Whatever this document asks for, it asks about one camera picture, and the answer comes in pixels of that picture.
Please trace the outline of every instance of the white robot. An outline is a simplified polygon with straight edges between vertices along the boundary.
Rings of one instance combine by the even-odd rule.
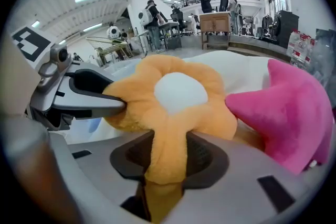
[[[110,39],[120,39],[120,31],[117,26],[114,26],[113,23],[110,23],[109,29],[107,29],[106,34]]]
[[[28,117],[8,106],[3,147],[25,192],[62,223],[148,223],[143,182],[152,132],[75,145],[53,133],[69,129],[73,117],[120,113],[125,102],[101,94],[113,76],[72,61],[66,46],[34,28],[12,39],[6,39],[4,53],[12,54],[2,58],[10,59],[4,65],[25,61],[23,54],[25,70],[12,81],[33,94],[18,102],[29,103]],[[187,144],[184,195],[162,223],[289,223],[318,190],[255,148],[201,133],[188,133]]]

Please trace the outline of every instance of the orange flower plush toy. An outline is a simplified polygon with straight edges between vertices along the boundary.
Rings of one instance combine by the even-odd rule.
[[[116,129],[153,130],[151,163],[145,173],[159,185],[186,177],[186,133],[198,131],[232,140],[237,119],[226,107],[220,75],[202,63],[165,55],[149,56],[130,77],[103,92],[127,103],[122,113],[105,118]]]

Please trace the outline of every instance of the person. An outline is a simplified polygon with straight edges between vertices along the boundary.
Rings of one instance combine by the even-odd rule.
[[[161,53],[164,51],[164,49],[161,49],[161,42],[160,42],[160,31],[159,31],[159,23],[164,24],[165,21],[162,18],[160,12],[156,8],[156,4],[154,3],[154,0],[148,0],[147,1],[147,7],[150,11],[150,13],[153,16],[153,20],[146,25],[146,29],[148,30],[148,34],[153,42],[153,45],[156,48],[156,53]]]
[[[121,30],[121,39],[122,40],[127,40],[127,33],[125,32],[125,29]]]
[[[79,55],[77,55],[77,53],[74,52],[74,53],[73,53],[73,56],[74,56],[73,58],[74,58],[75,61],[82,61],[82,62],[84,62],[83,59],[80,58]]]
[[[236,12],[235,12],[236,6],[237,6],[237,0],[229,0],[229,6],[227,10],[230,11],[230,14],[231,14],[233,34],[237,34],[237,20],[236,20]]]
[[[191,13],[191,28],[194,35],[197,35],[197,26],[199,26],[199,24],[198,16]]]
[[[220,0],[219,12],[227,11],[228,4],[229,4],[229,0]]]
[[[246,24],[246,18],[243,18],[243,26],[241,27],[242,31],[241,31],[241,34],[242,35],[247,35],[247,24]]]
[[[202,7],[203,13],[212,12],[212,7],[211,7],[211,4],[210,4],[211,0],[200,0],[200,1],[201,1],[201,7]]]

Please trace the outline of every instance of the black equipment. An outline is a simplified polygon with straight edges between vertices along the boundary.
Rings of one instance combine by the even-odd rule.
[[[299,16],[292,12],[280,10],[274,15],[272,28],[273,37],[278,42],[278,45],[287,48],[290,34],[293,29],[299,28]]]

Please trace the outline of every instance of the pink star plush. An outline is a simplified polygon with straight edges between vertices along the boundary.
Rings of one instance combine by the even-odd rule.
[[[333,116],[322,85],[287,63],[268,61],[270,87],[230,94],[227,107],[265,141],[265,153],[294,174],[328,159]]]

